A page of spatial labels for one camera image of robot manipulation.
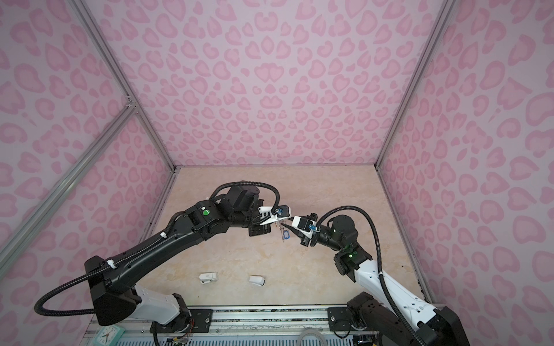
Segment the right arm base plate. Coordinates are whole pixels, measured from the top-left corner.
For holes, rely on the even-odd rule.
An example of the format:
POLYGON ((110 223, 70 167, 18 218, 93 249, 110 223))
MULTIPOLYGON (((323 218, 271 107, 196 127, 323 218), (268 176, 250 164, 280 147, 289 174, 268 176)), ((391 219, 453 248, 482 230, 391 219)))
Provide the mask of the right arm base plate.
POLYGON ((357 327, 354 312, 348 307, 327 308, 327 322, 332 332, 353 332, 357 327))

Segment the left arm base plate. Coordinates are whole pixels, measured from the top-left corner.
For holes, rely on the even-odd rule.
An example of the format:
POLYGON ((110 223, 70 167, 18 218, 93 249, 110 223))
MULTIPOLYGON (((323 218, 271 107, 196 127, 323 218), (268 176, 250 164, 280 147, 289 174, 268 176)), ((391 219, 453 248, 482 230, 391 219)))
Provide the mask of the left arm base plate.
POLYGON ((153 321, 149 331, 152 334, 207 333, 212 323, 212 315, 212 309, 186 309, 167 324, 153 321))

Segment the silver carabiner keyring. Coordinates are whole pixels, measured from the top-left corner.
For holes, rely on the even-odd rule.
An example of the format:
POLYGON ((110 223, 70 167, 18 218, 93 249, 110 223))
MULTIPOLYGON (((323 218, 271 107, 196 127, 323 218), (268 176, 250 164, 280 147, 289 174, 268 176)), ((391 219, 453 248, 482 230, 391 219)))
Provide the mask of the silver carabiner keyring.
POLYGON ((280 223, 280 224, 278 225, 278 227, 279 227, 280 232, 288 231, 287 228, 284 226, 283 223, 280 223))

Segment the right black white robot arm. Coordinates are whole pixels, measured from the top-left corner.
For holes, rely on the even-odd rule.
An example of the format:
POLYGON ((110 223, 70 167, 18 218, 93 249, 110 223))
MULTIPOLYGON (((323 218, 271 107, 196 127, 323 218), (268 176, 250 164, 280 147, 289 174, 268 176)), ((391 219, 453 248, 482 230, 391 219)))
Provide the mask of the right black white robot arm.
POLYGON ((323 245, 335 251, 338 272, 364 289, 347 303, 353 327, 376 331, 386 345, 470 343, 453 310, 421 300, 383 270, 379 256, 359 244, 350 216, 338 215, 326 225, 314 216, 294 216, 290 229, 304 246, 323 245))

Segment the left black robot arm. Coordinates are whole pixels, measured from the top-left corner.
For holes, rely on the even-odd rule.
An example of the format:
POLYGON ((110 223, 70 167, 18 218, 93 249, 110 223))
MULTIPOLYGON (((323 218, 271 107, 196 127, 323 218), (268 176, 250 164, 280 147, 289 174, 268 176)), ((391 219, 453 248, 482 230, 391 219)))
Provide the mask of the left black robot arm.
POLYGON ((259 182, 226 183, 208 199, 177 212, 164 230, 130 250, 110 259, 98 256, 88 259, 87 272, 104 270, 88 281, 99 325, 110 326, 125 319, 185 325, 189 315, 181 295, 159 294, 137 283, 174 256, 232 227, 249 232, 267 231, 269 227, 258 210, 263 205, 259 197, 261 189, 274 193, 270 210, 275 211, 280 201, 275 187, 259 182))

